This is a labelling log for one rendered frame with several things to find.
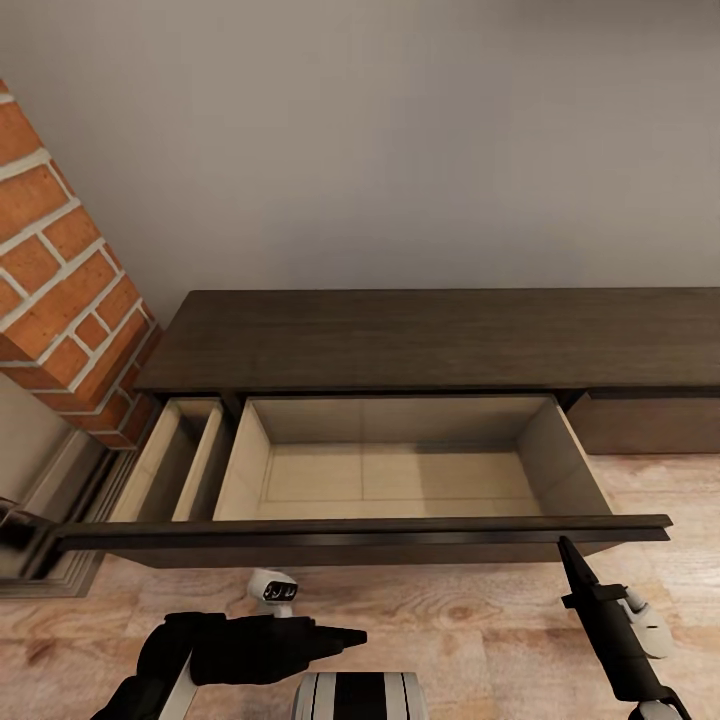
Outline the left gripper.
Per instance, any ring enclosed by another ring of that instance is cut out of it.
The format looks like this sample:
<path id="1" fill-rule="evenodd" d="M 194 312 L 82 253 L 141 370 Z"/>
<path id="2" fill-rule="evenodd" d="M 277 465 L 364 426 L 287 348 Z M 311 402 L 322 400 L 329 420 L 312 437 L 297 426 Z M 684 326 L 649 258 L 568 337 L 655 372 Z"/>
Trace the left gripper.
<path id="1" fill-rule="evenodd" d="M 227 685 L 269 685 L 306 671 L 310 661 L 361 643 L 367 643 L 366 631 L 316 626 L 309 616 L 240 617 L 223 641 L 221 675 Z"/>

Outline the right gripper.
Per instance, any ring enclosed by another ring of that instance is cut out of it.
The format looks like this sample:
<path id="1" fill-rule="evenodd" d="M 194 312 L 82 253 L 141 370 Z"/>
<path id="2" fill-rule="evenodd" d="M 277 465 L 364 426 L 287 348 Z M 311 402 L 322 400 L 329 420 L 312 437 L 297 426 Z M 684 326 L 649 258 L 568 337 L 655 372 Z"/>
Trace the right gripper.
<path id="1" fill-rule="evenodd" d="M 602 660 L 630 660 L 645 656 L 619 600 L 629 597 L 623 584 L 601 585 L 573 542 L 560 536 L 558 548 L 572 593 L 561 597 L 575 608 L 588 638 Z"/>

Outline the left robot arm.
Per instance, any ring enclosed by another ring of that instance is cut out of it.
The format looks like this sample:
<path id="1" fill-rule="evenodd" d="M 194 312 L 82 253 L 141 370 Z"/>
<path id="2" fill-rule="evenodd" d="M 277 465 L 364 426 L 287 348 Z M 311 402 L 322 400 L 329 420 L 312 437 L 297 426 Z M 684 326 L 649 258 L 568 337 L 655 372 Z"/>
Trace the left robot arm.
<path id="1" fill-rule="evenodd" d="M 198 686 L 277 683 L 310 661 L 367 643 L 366 631 L 316 626 L 275 603 L 292 601 L 297 589 L 283 573 L 256 569 L 247 595 L 261 600 L 259 616 L 167 613 L 141 649 L 137 675 L 126 677 L 90 720 L 183 720 Z"/>

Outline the pillar candle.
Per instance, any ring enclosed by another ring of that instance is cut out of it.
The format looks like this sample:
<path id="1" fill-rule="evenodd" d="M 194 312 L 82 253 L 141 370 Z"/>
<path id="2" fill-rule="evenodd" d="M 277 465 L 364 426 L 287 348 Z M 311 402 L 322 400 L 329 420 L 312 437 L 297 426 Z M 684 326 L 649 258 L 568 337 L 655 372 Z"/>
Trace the pillar candle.
<path id="1" fill-rule="evenodd" d="M 631 625 L 639 643 L 642 645 L 647 659 L 665 659 L 673 648 L 673 637 L 665 620 L 654 609 L 638 623 Z"/>

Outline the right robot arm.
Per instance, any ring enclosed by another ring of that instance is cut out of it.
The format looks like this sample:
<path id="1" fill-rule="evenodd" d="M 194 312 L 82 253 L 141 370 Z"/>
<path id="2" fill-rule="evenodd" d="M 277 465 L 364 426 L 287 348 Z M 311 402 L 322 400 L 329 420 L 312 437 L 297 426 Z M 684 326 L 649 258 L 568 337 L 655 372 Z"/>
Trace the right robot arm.
<path id="1" fill-rule="evenodd" d="M 628 720 L 691 720 L 671 687 L 661 685 L 631 625 L 652 607 L 630 587 L 601 585 L 573 542 L 558 548 L 572 593 L 561 597 L 575 608 L 619 701 L 637 701 Z"/>

